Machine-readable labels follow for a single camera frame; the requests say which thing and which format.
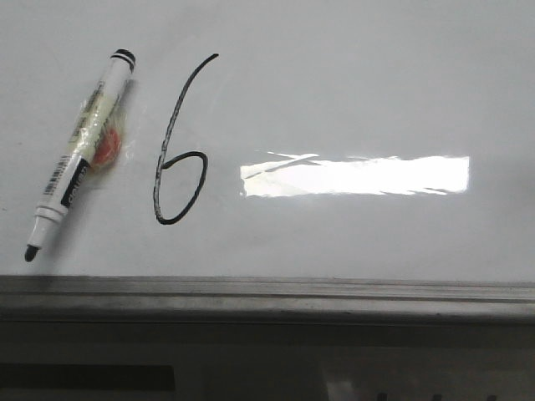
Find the white whiteboard with metal frame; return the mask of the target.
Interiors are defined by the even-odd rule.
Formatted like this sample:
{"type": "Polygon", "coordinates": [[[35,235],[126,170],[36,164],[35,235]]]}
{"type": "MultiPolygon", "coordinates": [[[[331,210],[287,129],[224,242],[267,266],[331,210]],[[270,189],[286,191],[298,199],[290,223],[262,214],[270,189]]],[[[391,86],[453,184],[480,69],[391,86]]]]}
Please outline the white whiteboard with metal frame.
{"type": "Polygon", "coordinates": [[[533,322],[533,2],[2,2],[1,316],[533,322]]]}

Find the white black whiteboard marker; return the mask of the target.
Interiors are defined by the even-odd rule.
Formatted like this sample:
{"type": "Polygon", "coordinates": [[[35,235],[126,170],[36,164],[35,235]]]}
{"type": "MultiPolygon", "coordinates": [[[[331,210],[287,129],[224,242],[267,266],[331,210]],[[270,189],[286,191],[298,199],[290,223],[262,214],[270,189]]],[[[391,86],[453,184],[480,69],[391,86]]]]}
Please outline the white black whiteboard marker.
{"type": "Polygon", "coordinates": [[[111,54],[37,204],[25,261],[33,261],[69,213],[134,69],[135,55],[131,51],[120,48],[111,54]]]}

